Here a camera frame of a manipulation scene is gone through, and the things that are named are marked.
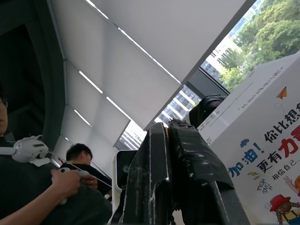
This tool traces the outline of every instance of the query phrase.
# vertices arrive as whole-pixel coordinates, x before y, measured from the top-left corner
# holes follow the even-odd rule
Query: black hair
[[[83,151],[89,154],[91,159],[93,158],[92,151],[88,146],[86,146],[85,144],[77,143],[72,145],[71,148],[67,151],[66,160],[69,161],[77,158]]]

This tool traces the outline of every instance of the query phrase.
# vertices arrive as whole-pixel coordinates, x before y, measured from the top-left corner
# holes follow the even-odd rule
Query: scuffed black surface
[[[195,127],[180,120],[172,120],[169,137],[174,163],[185,168],[180,172],[183,177],[202,182],[218,181],[233,187],[224,164]]]
[[[172,120],[169,142],[173,198],[185,225],[249,225],[227,169],[198,130]]]
[[[166,130],[152,126],[129,169],[123,224],[167,224],[171,166]]]

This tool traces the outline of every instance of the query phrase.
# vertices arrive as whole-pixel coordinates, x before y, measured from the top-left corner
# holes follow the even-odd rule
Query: red hat
[[[282,203],[288,202],[290,199],[291,199],[290,197],[284,198],[282,195],[275,196],[270,201],[270,203],[272,205],[270,212],[274,211]]]

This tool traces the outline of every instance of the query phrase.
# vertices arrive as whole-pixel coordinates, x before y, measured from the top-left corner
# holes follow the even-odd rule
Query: roller shade
[[[67,63],[68,103],[113,145],[129,119],[96,90],[70,63]]]
[[[91,0],[179,81],[245,0]]]
[[[67,60],[145,128],[179,84],[85,1],[52,4]]]

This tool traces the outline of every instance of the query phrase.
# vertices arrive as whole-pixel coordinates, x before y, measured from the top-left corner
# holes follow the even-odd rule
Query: hand
[[[92,189],[97,190],[98,189],[98,180],[91,176],[91,175],[85,175],[83,177],[81,177],[82,179],[82,183],[89,186]]]
[[[51,170],[52,174],[52,188],[58,191],[63,198],[69,198],[76,195],[80,187],[80,176],[77,170],[68,172],[60,172]]]
[[[288,186],[292,185],[292,180],[289,179],[288,176],[284,177],[283,179],[285,180],[285,183],[286,183]]]

